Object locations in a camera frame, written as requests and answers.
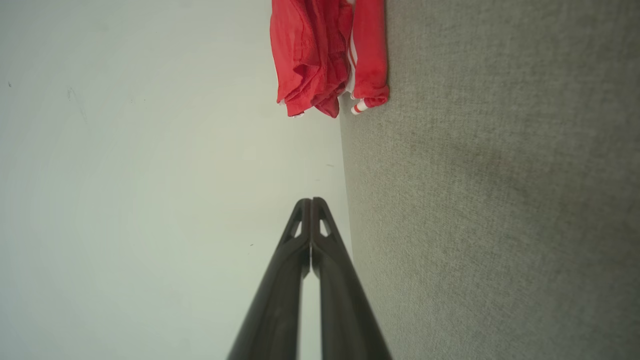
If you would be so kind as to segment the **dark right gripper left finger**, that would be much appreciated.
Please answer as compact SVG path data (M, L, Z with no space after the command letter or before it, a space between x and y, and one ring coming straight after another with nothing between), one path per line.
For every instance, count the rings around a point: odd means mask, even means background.
M310 267L311 203L310 198L295 203L229 360L297 360L302 283Z

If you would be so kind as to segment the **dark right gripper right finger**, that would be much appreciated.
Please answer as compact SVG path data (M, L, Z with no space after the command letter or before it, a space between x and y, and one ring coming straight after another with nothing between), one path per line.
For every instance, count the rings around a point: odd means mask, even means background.
M311 264L320 281L324 360L391 360L327 202L311 200Z

